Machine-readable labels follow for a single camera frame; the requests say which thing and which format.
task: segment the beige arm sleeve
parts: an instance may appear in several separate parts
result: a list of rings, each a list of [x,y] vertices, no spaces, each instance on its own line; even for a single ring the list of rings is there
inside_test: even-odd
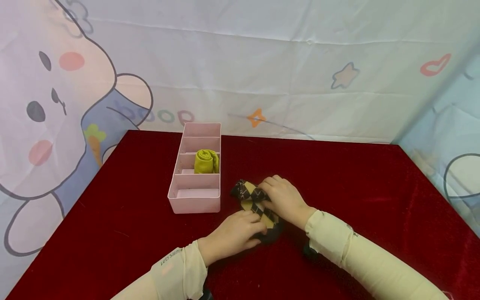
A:
[[[207,268],[194,241],[167,254],[112,300],[198,300],[206,277]]]
[[[305,226],[310,247],[379,300],[448,300],[433,283],[339,218],[316,211]]]

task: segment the black and beige sock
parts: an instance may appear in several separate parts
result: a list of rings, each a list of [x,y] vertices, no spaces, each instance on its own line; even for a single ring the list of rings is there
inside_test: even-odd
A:
[[[243,210],[252,210],[260,216],[260,221],[267,226],[266,235],[259,233],[254,235],[253,238],[259,239],[264,244],[274,242],[282,231],[283,220],[262,205],[262,201],[270,201],[268,195],[256,185],[245,180],[239,180],[230,194],[240,201]]]

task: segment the hand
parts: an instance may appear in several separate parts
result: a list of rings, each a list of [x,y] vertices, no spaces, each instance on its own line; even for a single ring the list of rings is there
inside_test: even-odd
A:
[[[278,175],[267,177],[258,185],[264,190],[271,202],[263,201],[266,208],[273,210],[279,217],[305,230],[308,219],[317,210],[308,206],[297,188]]]
[[[266,234],[267,227],[253,211],[239,211],[228,216],[214,232],[197,241],[205,266],[260,244],[258,239],[251,239],[259,232]]]

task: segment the plastic organizer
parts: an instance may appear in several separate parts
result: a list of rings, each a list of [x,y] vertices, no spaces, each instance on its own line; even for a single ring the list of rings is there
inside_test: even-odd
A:
[[[217,153],[219,174],[195,174],[195,155],[200,149]],[[221,124],[185,123],[168,200],[175,214],[218,213],[220,211]]]

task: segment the table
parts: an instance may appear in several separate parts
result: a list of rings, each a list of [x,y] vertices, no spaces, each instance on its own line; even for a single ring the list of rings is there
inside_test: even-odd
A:
[[[7,299],[110,299],[238,210],[237,180],[274,174],[455,299],[480,299],[480,240],[398,146],[223,136],[220,213],[175,215],[180,137],[127,132]],[[212,265],[206,285],[218,300],[369,299],[343,270],[306,259],[306,241],[286,226],[274,244]]]

